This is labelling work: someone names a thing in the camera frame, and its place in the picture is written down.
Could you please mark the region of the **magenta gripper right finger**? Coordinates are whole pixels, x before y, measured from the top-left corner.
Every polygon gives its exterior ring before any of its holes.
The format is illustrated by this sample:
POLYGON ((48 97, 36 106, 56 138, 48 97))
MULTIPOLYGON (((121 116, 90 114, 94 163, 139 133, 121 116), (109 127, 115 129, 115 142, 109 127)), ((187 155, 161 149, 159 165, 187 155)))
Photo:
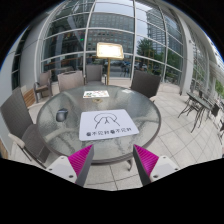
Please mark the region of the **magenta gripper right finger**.
POLYGON ((133 146, 133 156, 143 186, 179 170, 169 157, 157 156, 138 145, 133 146))

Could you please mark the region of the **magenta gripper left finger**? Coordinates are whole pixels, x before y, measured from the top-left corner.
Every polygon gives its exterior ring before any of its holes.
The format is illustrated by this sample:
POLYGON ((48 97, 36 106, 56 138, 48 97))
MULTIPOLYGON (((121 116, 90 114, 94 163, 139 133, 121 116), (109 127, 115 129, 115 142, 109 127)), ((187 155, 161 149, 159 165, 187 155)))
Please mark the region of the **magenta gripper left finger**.
POLYGON ((83 187, 94 156, 94 146, 89 145, 70 156, 60 156, 46 170, 56 176, 83 187))

